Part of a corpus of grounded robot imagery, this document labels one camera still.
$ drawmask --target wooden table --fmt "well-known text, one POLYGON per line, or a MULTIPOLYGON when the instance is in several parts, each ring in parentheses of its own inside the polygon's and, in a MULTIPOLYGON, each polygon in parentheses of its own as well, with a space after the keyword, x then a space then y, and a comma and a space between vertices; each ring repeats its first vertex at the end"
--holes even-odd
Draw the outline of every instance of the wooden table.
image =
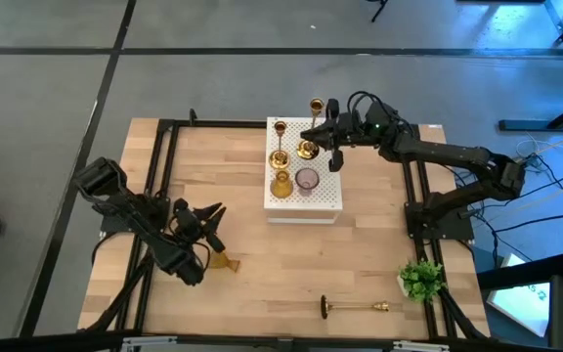
MULTIPOLYGON (((135 193, 144 188, 156 125, 156 119, 133 119, 125 142, 120 165, 135 193)), ((441 126, 419 128, 423 140, 445 142, 441 126)), ((398 269, 414 260, 403 213, 402 165, 385 161, 371 148, 346 149, 341 170, 344 210, 336 223, 270 225, 263 209, 265 140, 264 129, 180 128, 169 196, 183 197, 191 206, 222 201, 228 210, 219 237, 241 267, 237 274, 208 270, 195 287, 156 268, 144 332, 426 338, 422 305, 406 299, 396 282, 398 269), (325 321, 319 310, 322 294, 336 302, 387 300, 391 311, 338 311, 325 321)), ((438 165, 427 164, 427 174, 432 191, 455 186, 453 175, 438 165)), ((414 188, 421 199, 418 184, 414 188)), ((95 322, 121 289, 132 238, 117 236, 99 250, 81 328, 95 322)), ((455 241, 441 245, 452 296, 475 327, 489 334, 470 252, 455 241)), ((129 327, 137 302, 135 292, 129 327)), ((438 331, 445 335, 441 305, 434 304, 434 309, 438 331)))

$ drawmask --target concrete floor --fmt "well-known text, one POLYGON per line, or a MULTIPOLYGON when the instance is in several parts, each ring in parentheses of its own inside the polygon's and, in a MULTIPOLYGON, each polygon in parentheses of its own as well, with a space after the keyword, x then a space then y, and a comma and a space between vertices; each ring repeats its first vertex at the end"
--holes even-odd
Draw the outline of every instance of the concrete floor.
MULTIPOLYGON (((563 14, 563 0, 553 4, 563 14)), ((0 46, 111 47, 125 5, 0 0, 0 46)), ((370 24, 374 10, 375 4, 348 0, 140 0, 125 46, 509 49, 551 48, 557 36, 544 5, 391 0, 370 24)), ((7 222, 0 236, 0 338, 18 328, 107 61, 0 56, 0 214, 7 222)), ((499 133, 497 121, 562 112, 563 58, 121 56, 90 159, 119 158, 132 117, 184 118, 189 108, 200 118, 307 115, 310 98, 342 100, 359 89, 377 94, 410 122, 443 124, 451 143, 515 155, 516 144, 529 137, 499 133)), ((535 137, 555 142, 563 134, 535 137)), ((563 149, 544 157, 562 177, 563 149)), ((543 174, 529 174, 525 191, 547 182, 543 174)), ((515 217, 500 208, 486 217, 502 214, 492 221, 502 228, 561 213, 563 196, 515 217)), ((86 202, 76 203, 38 333, 75 330, 100 220, 86 202)), ((475 236, 480 250, 492 249, 484 227, 475 236)), ((563 220, 502 237, 534 259, 559 254, 563 220)), ((500 254, 508 252, 499 247, 500 254)), ((491 329, 501 336, 501 327, 491 329)))

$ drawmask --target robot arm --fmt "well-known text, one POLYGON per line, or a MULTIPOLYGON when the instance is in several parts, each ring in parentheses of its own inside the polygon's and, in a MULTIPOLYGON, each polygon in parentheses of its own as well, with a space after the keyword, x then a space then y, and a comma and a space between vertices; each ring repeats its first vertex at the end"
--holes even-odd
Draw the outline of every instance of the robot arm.
MULTIPOLYGON (((337 106, 333 100, 327 103, 330 104, 337 106)), ((371 146, 391 162, 422 160, 464 168, 477 176, 476 182, 445 194, 432 193, 423 204, 417 204, 412 212, 424 224, 430 225, 456 208, 485 198, 508 200, 520 196, 525 167, 506 155, 481 147, 420 141, 397 111, 381 102, 371 104, 364 121, 356 110, 340 115, 335 110, 322 125, 301 132, 301 138, 331 151, 331 172, 339 171, 344 163, 340 147, 371 146)))

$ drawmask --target wooden tabletop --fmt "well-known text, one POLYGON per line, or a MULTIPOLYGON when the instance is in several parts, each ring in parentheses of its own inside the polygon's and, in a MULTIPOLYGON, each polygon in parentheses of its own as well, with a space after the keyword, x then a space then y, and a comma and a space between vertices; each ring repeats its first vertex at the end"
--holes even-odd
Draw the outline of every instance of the wooden tabletop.
MULTIPOLYGON (((120 165, 135 193, 144 188, 156 125, 157 119, 133 119, 125 142, 120 165)), ((441 126, 419 128, 423 140, 445 142, 441 126)), ((422 305, 405 298, 396 282, 399 268, 414 260, 403 213, 401 164, 385 161, 372 148, 346 149, 341 170, 344 210, 336 223, 273 225, 263 209, 265 141, 264 129, 180 129, 169 196, 199 207, 222 201, 228 209, 218 234, 241 267, 237 273, 210 269, 195 287, 155 268, 144 332, 426 338, 422 305), (391 310, 334 311, 325 321, 319 309, 322 294, 340 303, 386 300, 391 310)), ((156 187, 167 144, 165 138, 156 187)), ((427 164, 427 174, 432 191, 455 187, 453 175, 438 165, 427 164)), ((422 199, 417 183, 415 189, 422 199)), ((81 328, 94 323, 121 289, 132 238, 122 234, 99 250, 81 328)), ((475 327, 488 335, 470 252, 455 241, 441 245, 452 296, 475 327)), ((135 292, 128 327, 137 301, 135 292)), ((444 335, 438 300, 434 309, 444 335)))

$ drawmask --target white box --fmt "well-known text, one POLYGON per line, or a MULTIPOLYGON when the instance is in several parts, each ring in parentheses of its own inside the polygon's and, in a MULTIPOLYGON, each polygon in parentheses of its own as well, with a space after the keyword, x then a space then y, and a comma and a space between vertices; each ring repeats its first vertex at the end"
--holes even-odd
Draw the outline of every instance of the white box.
MULTIPOLYGON (((325 121, 317 118, 316 124, 325 121)), ((331 152, 321 149, 319 155, 306 160, 297 154, 301 142, 300 133, 312 127, 312 117, 268 117, 266 124, 266 168, 264 177, 264 209, 270 223, 277 224, 333 224, 342 212, 342 190, 340 173, 329 172, 327 162, 331 152), (281 149, 290 155, 290 165, 286 171, 292 181, 292 195, 280 199, 271 194, 271 182, 275 180, 276 170, 269 164, 269 155, 278 148, 279 138, 273 125, 277 121, 286 123, 286 130, 281 137, 281 149), (319 185, 308 196, 299 194, 294 182, 298 170, 310 167, 319 174, 319 185)))

